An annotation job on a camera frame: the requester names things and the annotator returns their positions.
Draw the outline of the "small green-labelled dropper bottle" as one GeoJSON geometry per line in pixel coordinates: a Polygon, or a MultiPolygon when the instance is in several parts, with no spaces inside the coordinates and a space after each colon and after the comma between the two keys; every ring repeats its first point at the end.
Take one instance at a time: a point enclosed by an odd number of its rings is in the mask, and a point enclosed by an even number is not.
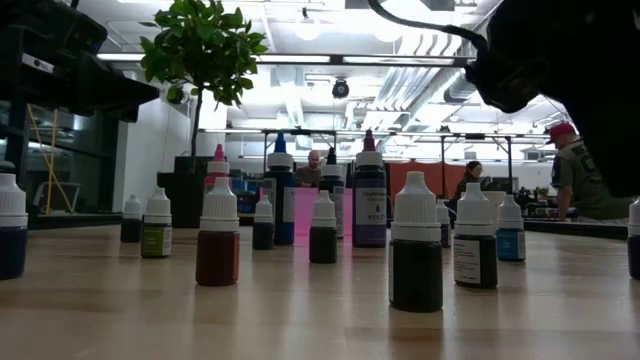
{"type": "Polygon", "coordinates": [[[171,201],[165,189],[157,187],[147,202],[143,216],[140,256],[148,259],[166,258],[171,255],[171,246],[171,201]]]}

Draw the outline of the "large black food coloring bottle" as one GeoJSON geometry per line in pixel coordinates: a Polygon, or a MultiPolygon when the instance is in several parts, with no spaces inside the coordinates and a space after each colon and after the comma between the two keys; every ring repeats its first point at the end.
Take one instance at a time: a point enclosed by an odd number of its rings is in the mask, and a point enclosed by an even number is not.
{"type": "Polygon", "coordinates": [[[334,203],[336,216],[337,238],[344,238],[344,191],[345,182],[343,180],[343,168],[337,163],[336,151],[333,147],[329,148],[326,157],[326,163],[321,168],[321,178],[318,185],[320,190],[326,190],[329,193],[331,201],[334,203]]]}

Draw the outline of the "small blue-labelled dropper bottle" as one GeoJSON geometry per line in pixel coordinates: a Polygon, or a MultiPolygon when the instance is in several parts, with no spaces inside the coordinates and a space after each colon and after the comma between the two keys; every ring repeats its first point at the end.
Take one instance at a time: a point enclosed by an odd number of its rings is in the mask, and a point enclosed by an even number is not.
{"type": "Polygon", "coordinates": [[[496,223],[497,257],[501,261],[526,260],[526,240],[521,207],[509,194],[498,208],[496,223]]]}

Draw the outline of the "small purple dropper bottle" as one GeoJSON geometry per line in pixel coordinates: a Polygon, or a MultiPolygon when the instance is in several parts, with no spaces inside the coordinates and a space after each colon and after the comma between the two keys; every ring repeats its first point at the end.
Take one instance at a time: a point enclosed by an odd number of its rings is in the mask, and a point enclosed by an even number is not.
{"type": "Polygon", "coordinates": [[[441,246],[443,248],[451,247],[451,222],[449,216],[449,208],[446,206],[446,201],[440,199],[437,201],[437,217],[440,223],[441,230],[441,246]]]}

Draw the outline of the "pink translucent plastic bin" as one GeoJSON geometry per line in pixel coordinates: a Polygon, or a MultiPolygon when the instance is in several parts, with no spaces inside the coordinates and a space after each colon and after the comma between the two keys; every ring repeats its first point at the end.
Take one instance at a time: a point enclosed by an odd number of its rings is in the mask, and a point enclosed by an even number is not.
{"type": "MultiPolygon", "coordinates": [[[[294,233],[296,238],[307,237],[311,227],[313,214],[313,203],[318,197],[317,188],[296,188],[295,189],[295,223],[294,233]]],[[[343,238],[346,243],[352,242],[352,190],[344,190],[342,200],[336,205],[336,219],[341,220],[343,238]]]]}

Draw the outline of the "small navy dropper bottle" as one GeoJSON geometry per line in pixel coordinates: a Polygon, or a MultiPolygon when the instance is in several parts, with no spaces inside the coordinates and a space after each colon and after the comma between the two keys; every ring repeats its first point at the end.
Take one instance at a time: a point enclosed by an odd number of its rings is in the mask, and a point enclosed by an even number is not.
{"type": "Polygon", "coordinates": [[[268,195],[262,195],[255,207],[252,247],[254,250],[271,250],[274,248],[273,207],[268,195]]]}
{"type": "Polygon", "coordinates": [[[630,277],[640,281],[640,197],[629,206],[627,254],[630,277]]]}
{"type": "Polygon", "coordinates": [[[0,280],[23,274],[27,239],[26,193],[15,174],[0,173],[0,280]]]}

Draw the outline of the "large violet food coloring bottle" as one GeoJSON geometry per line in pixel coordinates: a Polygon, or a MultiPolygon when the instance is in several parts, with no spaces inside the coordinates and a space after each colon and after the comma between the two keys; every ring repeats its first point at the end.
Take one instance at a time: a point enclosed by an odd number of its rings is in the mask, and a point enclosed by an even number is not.
{"type": "Polygon", "coordinates": [[[387,226],[386,173],[382,154],[376,150],[371,130],[365,132],[363,149],[356,154],[352,173],[352,244],[385,248],[387,226]]]}

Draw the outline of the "large blue food coloring bottle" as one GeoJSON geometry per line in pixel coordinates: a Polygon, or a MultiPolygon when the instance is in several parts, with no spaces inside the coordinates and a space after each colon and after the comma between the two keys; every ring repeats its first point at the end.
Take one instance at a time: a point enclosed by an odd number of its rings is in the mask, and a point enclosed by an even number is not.
{"type": "Polygon", "coordinates": [[[262,181],[262,193],[267,195],[273,208],[274,242],[293,245],[295,238],[296,176],[294,159],[286,150],[282,132],[277,133],[274,149],[267,155],[262,181]]]}

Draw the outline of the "small dark green dropper bottle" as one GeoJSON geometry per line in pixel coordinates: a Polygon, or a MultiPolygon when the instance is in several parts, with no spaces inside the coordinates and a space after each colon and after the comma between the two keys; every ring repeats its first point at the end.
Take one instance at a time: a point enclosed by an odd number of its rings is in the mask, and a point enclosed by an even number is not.
{"type": "Polygon", "coordinates": [[[337,259],[337,220],[335,204],[327,190],[321,190],[313,203],[309,230],[309,261],[332,264],[337,259]]]}

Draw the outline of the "small black dropper bottle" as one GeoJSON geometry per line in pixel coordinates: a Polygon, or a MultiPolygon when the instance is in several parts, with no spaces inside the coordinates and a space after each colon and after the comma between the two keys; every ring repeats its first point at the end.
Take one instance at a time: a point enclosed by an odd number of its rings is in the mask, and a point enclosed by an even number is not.
{"type": "Polygon", "coordinates": [[[441,224],[436,197],[421,171],[408,172],[395,197],[388,298],[392,307],[406,312],[430,313],[443,307],[441,224]]]}

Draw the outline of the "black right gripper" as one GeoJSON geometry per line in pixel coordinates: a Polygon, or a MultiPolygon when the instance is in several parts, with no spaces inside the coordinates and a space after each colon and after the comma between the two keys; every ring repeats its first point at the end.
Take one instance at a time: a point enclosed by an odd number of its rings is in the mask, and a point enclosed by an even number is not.
{"type": "Polygon", "coordinates": [[[465,67],[485,104],[505,113],[538,95],[556,97],[569,81],[571,61],[562,47],[574,43],[590,0],[502,0],[486,28],[486,46],[465,67]]]}

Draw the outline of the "small red-brown dropper bottle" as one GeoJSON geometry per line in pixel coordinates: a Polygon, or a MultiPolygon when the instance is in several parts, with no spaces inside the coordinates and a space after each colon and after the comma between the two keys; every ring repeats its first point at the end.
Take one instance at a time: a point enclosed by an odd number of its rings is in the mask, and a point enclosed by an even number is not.
{"type": "Polygon", "coordinates": [[[196,250],[196,283],[234,285],[239,277],[239,217],[237,197],[228,177],[216,179],[206,194],[196,250]]]}

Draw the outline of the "small white-labelled dark dropper bottle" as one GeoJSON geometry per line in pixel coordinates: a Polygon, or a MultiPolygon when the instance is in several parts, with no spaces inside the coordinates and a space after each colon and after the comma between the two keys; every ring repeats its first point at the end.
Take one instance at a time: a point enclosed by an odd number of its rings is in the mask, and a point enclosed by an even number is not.
{"type": "Polygon", "coordinates": [[[480,184],[469,182],[457,201],[453,238],[454,281],[458,286],[495,289],[497,241],[490,201],[480,184]]]}

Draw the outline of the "large pink food coloring bottle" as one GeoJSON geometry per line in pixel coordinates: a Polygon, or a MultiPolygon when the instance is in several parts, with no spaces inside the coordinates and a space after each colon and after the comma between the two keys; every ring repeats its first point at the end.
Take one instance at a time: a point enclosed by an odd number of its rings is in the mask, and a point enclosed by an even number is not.
{"type": "Polygon", "coordinates": [[[218,144],[213,159],[207,164],[206,176],[203,182],[203,195],[206,196],[214,187],[218,178],[228,178],[230,166],[226,160],[224,147],[218,144]]]}

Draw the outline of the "succulent in white pot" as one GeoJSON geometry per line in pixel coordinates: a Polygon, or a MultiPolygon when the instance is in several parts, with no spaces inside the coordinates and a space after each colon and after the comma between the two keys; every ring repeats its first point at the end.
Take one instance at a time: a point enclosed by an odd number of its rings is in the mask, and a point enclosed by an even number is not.
{"type": "Polygon", "coordinates": [[[480,187],[484,197],[490,202],[492,221],[496,223],[499,207],[504,201],[506,192],[502,189],[502,183],[491,177],[484,177],[480,181],[480,187]]]}

